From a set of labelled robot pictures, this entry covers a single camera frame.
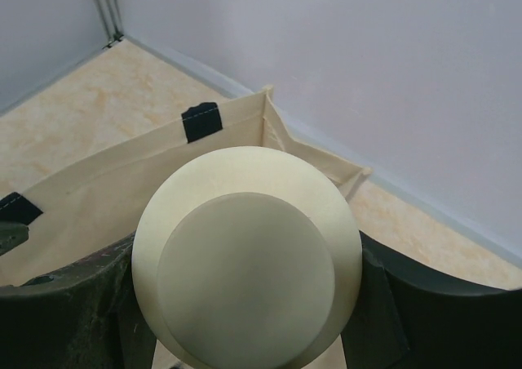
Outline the cream lotion bottle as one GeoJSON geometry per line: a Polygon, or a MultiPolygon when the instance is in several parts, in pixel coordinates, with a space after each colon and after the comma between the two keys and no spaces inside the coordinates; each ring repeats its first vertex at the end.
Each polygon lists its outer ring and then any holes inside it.
{"type": "Polygon", "coordinates": [[[347,324],[361,275],[345,197],[310,163],[254,146],[166,179],[132,251],[147,324],[194,368],[305,367],[347,324]]]}

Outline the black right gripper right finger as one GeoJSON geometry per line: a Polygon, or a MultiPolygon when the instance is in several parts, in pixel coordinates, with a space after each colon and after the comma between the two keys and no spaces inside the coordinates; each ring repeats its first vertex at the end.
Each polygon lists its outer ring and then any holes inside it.
{"type": "Polygon", "coordinates": [[[365,233],[355,310],[341,334],[349,368],[519,368],[521,290],[457,278],[365,233]]]}

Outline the aluminium frame rail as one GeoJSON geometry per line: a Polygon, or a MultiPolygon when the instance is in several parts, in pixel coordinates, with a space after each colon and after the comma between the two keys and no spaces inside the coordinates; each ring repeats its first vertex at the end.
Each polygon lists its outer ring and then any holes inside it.
{"type": "Polygon", "coordinates": [[[119,43],[124,36],[122,19],[117,0],[94,0],[107,35],[107,48],[119,43]]]}

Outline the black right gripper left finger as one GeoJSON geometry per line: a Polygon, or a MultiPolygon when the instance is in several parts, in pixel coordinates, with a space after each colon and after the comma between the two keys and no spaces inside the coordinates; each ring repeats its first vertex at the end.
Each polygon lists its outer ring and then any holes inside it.
{"type": "Polygon", "coordinates": [[[141,315],[124,238],[20,287],[1,288],[3,368],[139,368],[141,315]]]}

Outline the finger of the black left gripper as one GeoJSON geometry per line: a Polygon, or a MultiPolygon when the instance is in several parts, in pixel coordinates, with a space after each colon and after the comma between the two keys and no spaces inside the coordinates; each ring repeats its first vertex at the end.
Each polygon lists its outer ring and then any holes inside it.
{"type": "Polygon", "coordinates": [[[19,222],[0,222],[0,256],[7,254],[29,239],[29,227],[19,222]]]}

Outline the cream canvas tote bag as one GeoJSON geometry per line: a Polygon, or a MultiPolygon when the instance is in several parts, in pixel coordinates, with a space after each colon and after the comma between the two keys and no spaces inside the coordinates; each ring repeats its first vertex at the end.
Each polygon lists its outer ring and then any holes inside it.
{"type": "Polygon", "coordinates": [[[345,198],[352,198],[371,172],[294,137],[272,102],[271,88],[193,106],[159,128],[8,194],[1,201],[1,217],[26,225],[29,237],[1,254],[2,285],[22,285],[125,238],[172,173],[205,153],[235,146],[301,158],[345,198]]]}

